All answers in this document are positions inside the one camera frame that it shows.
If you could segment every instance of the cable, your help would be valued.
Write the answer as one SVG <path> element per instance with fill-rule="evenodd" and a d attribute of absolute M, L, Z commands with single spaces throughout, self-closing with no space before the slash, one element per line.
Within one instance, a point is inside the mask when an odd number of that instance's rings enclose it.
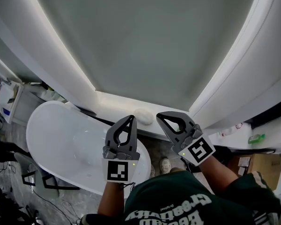
<path fill-rule="evenodd" d="M 72 225 L 70 219 L 68 219 L 69 216 L 67 216 L 62 210 L 60 210 L 60 209 L 59 209 L 55 204 L 53 204 L 52 202 L 50 202 L 50 201 L 45 200 L 44 198 L 42 198 L 39 194 L 37 194 L 37 193 L 34 191 L 34 189 L 32 189 L 32 190 L 33 190 L 33 192 L 34 192 L 39 198 L 41 198 L 43 201 L 48 202 L 48 203 L 52 204 L 54 207 L 56 207 L 56 208 L 66 217 L 66 219 L 69 221 L 70 225 Z"/>
<path fill-rule="evenodd" d="M 4 179 L 3 178 L 2 178 L 2 188 L 4 189 Z"/>
<path fill-rule="evenodd" d="M 14 165 L 9 164 L 9 166 L 11 167 L 11 171 L 15 174 L 17 172 L 16 168 Z"/>
<path fill-rule="evenodd" d="M 11 185 L 11 178 L 10 178 L 10 170 L 8 170 L 8 174 L 9 174 L 9 182 L 10 182 L 10 192 L 13 192 L 13 186 Z"/>
<path fill-rule="evenodd" d="M 62 212 L 60 212 L 59 210 L 57 210 L 57 209 L 55 209 L 55 208 L 53 208 L 53 207 L 51 207 L 51 206 L 49 206 L 49 207 L 50 207 L 51 209 L 53 209 L 53 210 L 59 212 L 60 214 L 66 216 L 67 218 L 71 218 L 71 217 L 69 217 L 67 214 L 63 214 Z"/>
<path fill-rule="evenodd" d="M 120 186 L 119 186 L 120 191 L 123 190 L 124 188 L 126 188 L 126 187 L 129 186 L 129 185 L 131 185 L 131 188 L 130 188 L 130 192 L 131 192 L 132 189 L 133 189 L 134 186 L 135 186 L 135 182 L 128 183 L 128 184 L 121 183 Z"/>
<path fill-rule="evenodd" d="M 61 202 L 61 205 L 62 205 L 70 214 L 72 214 L 72 213 L 64 206 L 63 203 L 68 203 L 68 204 L 70 204 L 70 206 L 71 206 L 71 208 L 73 209 L 73 211 L 74 211 L 76 217 L 77 217 L 78 219 L 80 219 L 80 218 L 77 216 L 77 213 L 75 212 L 75 210 L 74 210 L 73 206 L 71 205 L 71 203 L 69 203 L 68 201 L 62 201 L 62 202 Z"/>
<path fill-rule="evenodd" d="M 6 169 L 7 169 L 7 162 L 5 161 L 3 162 L 3 168 L 0 170 L 0 172 L 5 171 Z"/>

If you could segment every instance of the person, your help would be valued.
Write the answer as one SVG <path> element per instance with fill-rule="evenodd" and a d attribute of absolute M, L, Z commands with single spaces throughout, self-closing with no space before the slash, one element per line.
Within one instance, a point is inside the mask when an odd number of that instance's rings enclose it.
<path fill-rule="evenodd" d="M 0 141 L 0 163 L 4 162 L 17 162 L 15 159 L 15 153 L 19 152 L 31 158 L 29 152 L 24 151 L 13 142 L 1 142 Z"/>
<path fill-rule="evenodd" d="M 163 175 L 133 188 L 125 207 L 120 184 L 107 182 L 98 213 L 87 214 L 81 225 L 281 225 L 281 202 L 261 174 L 240 178 L 210 156 L 199 165 L 214 194 L 192 173 L 170 169 L 160 162 Z"/>

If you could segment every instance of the cardboard box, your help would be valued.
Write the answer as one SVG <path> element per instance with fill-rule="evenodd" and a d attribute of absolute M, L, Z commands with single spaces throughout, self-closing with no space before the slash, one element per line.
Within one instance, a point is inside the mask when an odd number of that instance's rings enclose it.
<path fill-rule="evenodd" d="M 228 163 L 239 177 L 253 171 L 260 172 L 267 185 L 274 191 L 281 173 L 281 154 L 252 154 L 233 156 Z"/>

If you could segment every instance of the white cabinet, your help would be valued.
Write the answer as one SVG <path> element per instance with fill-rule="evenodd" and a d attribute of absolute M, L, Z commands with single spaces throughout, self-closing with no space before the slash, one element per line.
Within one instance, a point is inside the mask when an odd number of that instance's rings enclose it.
<path fill-rule="evenodd" d="M 214 132 L 281 101 L 281 0 L 0 0 L 0 38 L 109 121 L 173 110 Z"/>

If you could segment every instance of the bottle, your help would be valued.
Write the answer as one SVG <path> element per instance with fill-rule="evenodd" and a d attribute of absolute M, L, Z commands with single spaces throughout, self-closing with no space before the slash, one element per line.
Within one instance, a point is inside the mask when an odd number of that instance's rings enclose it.
<path fill-rule="evenodd" d="M 230 127 L 228 129 L 225 129 L 225 130 L 219 132 L 219 135 L 221 137 L 225 137 L 225 136 L 231 135 L 231 134 L 235 133 L 238 129 L 240 129 L 242 127 L 242 125 L 243 125 L 243 123 L 236 124 L 233 127 Z"/>
<path fill-rule="evenodd" d="M 259 143 L 265 138 L 265 136 L 266 136 L 265 134 L 263 134 L 263 135 L 257 134 L 257 135 L 251 136 L 251 137 L 249 137 L 248 144 Z"/>

